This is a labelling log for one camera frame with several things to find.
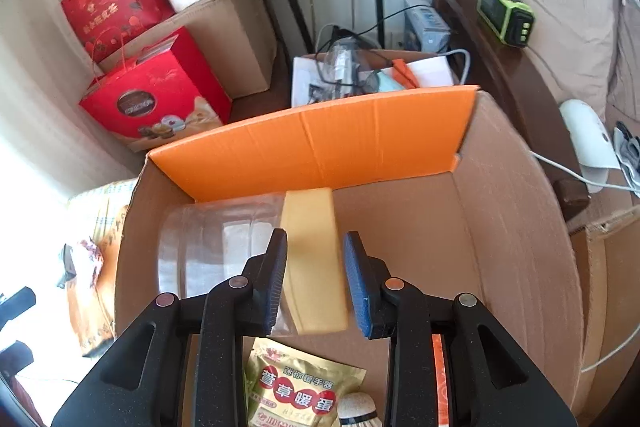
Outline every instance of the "black band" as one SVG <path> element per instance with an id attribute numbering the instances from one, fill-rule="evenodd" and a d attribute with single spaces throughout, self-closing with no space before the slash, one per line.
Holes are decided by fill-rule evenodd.
<path id="1" fill-rule="evenodd" d="M 340 418 L 340 425 L 353 425 L 354 423 L 362 423 L 367 420 L 373 420 L 378 417 L 378 412 L 370 412 L 369 414 L 363 414 L 362 416 L 354 416 L 353 418 Z"/>

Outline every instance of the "oval logo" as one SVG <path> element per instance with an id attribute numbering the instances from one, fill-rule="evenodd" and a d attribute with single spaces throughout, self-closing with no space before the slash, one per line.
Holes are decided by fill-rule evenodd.
<path id="1" fill-rule="evenodd" d="M 125 116 L 145 116 L 156 107 L 156 99 L 150 92 L 127 91 L 118 99 L 118 110 Z"/>

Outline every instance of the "orange box flap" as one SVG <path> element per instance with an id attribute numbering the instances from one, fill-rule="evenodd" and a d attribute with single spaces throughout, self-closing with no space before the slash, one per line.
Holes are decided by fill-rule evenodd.
<path id="1" fill-rule="evenodd" d="M 194 200 L 452 171 L 478 86 L 412 89 L 279 111 L 168 144 L 149 158 Z"/>

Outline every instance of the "device screen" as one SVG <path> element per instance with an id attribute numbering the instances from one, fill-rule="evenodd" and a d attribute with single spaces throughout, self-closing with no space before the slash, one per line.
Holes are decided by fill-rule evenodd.
<path id="1" fill-rule="evenodd" d="M 504 17 L 507 15 L 507 8 L 504 4 L 498 0 L 482 0 L 482 12 L 488 17 L 496 30 L 502 30 Z"/>

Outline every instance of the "red bag handle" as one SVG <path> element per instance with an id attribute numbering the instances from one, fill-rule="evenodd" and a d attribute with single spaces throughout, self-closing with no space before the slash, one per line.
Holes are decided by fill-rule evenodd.
<path id="1" fill-rule="evenodd" d="M 127 65 L 126 65 L 125 57 L 124 57 L 124 37 L 122 36 L 122 32 L 120 31 L 120 28 L 118 28 L 117 26 L 109 26 L 108 28 L 103 29 L 98 34 L 98 36 L 95 38 L 95 42 L 98 42 L 100 37 L 103 36 L 109 30 L 118 30 L 118 35 L 120 36 L 120 43 L 122 44 L 121 47 L 120 47 L 120 53 L 122 54 L 122 67 L 124 68 L 124 71 L 126 73 L 127 72 Z M 94 55 L 95 55 L 95 45 L 94 45 L 93 49 L 91 50 L 91 69 L 92 69 L 92 72 L 94 74 L 93 82 L 95 82 L 96 78 L 98 78 L 98 75 L 95 74 Z"/>

